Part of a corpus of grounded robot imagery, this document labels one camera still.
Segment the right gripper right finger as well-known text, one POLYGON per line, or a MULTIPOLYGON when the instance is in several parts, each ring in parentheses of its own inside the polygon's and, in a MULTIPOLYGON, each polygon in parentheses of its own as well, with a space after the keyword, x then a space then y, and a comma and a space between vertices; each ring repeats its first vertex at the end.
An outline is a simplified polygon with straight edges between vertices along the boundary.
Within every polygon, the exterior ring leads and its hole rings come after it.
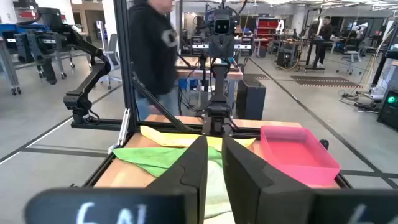
POLYGON ((314 189, 291 178, 231 137, 223 170, 236 223, 397 223, 397 191, 314 189))

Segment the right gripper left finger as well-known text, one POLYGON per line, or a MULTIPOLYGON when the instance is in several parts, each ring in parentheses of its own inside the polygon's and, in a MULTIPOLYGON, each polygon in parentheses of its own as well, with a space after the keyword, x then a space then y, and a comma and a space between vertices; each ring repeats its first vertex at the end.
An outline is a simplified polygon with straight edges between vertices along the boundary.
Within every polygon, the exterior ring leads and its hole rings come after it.
POLYGON ((68 187, 32 197, 26 223, 203 223, 208 144, 201 136, 145 188, 68 187))

